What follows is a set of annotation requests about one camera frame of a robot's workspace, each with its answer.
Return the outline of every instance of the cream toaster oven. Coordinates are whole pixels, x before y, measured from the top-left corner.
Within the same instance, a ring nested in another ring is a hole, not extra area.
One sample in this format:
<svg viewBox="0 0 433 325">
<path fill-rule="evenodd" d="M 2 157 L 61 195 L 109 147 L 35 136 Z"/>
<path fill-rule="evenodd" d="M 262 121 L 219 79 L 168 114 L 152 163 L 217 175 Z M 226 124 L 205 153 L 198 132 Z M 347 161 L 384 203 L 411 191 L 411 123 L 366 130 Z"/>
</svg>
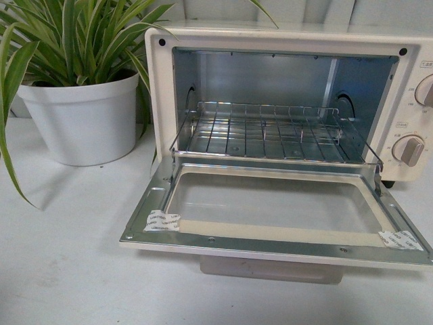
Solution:
<svg viewBox="0 0 433 325">
<path fill-rule="evenodd" d="M 166 28 L 145 35 L 160 164 L 121 245 L 283 280 L 432 269 L 432 248 L 383 181 L 414 180 L 429 159 L 433 37 Z"/>
</svg>

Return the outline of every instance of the tabletop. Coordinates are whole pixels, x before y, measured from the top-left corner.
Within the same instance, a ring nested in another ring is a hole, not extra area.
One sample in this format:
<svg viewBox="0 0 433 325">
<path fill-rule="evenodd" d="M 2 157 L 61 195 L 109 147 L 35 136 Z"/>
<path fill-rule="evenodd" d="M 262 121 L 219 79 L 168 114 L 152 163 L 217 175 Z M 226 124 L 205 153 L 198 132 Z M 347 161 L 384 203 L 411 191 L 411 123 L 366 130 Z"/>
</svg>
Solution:
<svg viewBox="0 0 433 325">
<path fill-rule="evenodd" d="M 339 285 L 200 271 L 195 255 L 119 247 L 154 170 L 152 128 L 111 163 L 54 161 L 10 118 L 22 200 L 0 164 L 0 324 L 431 324 L 433 273 L 347 268 Z M 391 194 L 433 244 L 433 160 Z"/>
</svg>

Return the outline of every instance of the temperature knob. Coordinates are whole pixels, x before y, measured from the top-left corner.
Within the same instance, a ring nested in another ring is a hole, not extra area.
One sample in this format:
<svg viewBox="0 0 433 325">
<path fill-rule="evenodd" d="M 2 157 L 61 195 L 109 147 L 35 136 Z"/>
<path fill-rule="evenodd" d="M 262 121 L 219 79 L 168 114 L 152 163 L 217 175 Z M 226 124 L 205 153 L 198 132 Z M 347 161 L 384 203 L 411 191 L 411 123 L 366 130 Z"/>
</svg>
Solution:
<svg viewBox="0 0 433 325">
<path fill-rule="evenodd" d="M 415 90 L 415 99 L 421 105 L 433 107 L 433 74 L 419 83 Z"/>
<path fill-rule="evenodd" d="M 403 161 L 409 167 L 417 164 L 424 150 L 424 141 L 416 135 L 408 135 L 399 139 L 392 148 L 395 159 Z"/>
</svg>

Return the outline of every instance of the knob label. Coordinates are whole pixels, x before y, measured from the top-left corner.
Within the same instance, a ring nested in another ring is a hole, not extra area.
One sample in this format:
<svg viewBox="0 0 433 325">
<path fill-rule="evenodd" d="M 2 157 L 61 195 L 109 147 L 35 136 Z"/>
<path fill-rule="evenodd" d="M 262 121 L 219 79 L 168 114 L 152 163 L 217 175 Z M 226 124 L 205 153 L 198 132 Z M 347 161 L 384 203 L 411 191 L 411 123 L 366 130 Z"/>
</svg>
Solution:
<svg viewBox="0 0 433 325">
<path fill-rule="evenodd" d="M 421 68 L 433 68 L 433 61 L 423 61 L 421 62 Z"/>
<path fill-rule="evenodd" d="M 408 125 L 409 125 L 408 122 L 397 122 L 395 127 L 400 127 L 400 128 L 406 129 Z"/>
</svg>

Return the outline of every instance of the metal wire rack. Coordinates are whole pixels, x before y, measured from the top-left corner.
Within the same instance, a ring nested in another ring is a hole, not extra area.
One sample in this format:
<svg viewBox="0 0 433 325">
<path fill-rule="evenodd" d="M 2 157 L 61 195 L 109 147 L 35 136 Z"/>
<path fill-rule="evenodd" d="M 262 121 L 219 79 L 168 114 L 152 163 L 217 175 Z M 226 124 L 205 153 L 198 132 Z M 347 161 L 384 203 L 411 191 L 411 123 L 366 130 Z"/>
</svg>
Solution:
<svg viewBox="0 0 433 325">
<path fill-rule="evenodd" d="M 198 102 L 196 109 L 185 114 L 171 148 L 177 143 L 173 150 L 181 154 L 329 163 L 380 161 L 335 108 Z"/>
</svg>

